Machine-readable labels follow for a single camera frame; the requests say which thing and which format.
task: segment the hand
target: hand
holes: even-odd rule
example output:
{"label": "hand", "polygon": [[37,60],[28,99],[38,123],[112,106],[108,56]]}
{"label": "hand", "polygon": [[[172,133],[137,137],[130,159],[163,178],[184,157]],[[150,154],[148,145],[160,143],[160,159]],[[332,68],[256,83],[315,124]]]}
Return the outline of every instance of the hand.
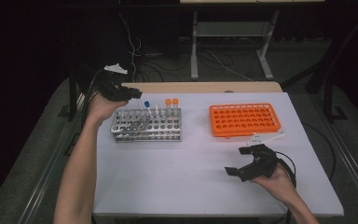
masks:
{"label": "hand", "polygon": [[99,125],[108,118],[110,118],[121,106],[124,106],[128,101],[112,102],[104,98],[99,92],[94,94],[89,102],[89,114],[87,120],[92,119]]}
{"label": "hand", "polygon": [[294,203],[300,198],[290,180],[289,174],[287,174],[286,170],[279,163],[275,168],[274,174],[270,178],[259,176],[251,181],[259,184],[275,199],[285,203],[286,206],[289,203]]}

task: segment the white tabletop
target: white tabletop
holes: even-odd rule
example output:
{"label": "white tabletop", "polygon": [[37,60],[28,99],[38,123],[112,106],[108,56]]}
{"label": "white tabletop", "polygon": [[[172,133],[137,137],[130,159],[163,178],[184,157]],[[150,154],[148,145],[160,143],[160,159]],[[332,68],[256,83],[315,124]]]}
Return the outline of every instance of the white tabletop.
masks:
{"label": "white tabletop", "polygon": [[[178,98],[182,142],[116,143],[106,120],[98,135],[94,214],[138,217],[271,217],[286,212],[257,184],[228,176],[225,167],[252,162],[239,147],[250,137],[213,137],[210,105],[270,103],[286,135],[266,143],[296,164],[297,190],[319,217],[342,216],[343,208],[286,93],[144,93],[163,104]],[[135,100],[124,107],[138,108]],[[291,166],[290,161],[282,157]]]}

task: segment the test tube rack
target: test tube rack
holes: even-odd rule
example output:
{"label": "test tube rack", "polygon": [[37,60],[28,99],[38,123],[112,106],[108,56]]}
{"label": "test tube rack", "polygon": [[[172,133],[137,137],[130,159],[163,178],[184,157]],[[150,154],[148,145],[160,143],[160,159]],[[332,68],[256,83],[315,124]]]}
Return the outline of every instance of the test tube rack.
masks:
{"label": "test tube rack", "polygon": [[116,142],[181,141],[181,109],[118,110],[114,113],[111,134]]}

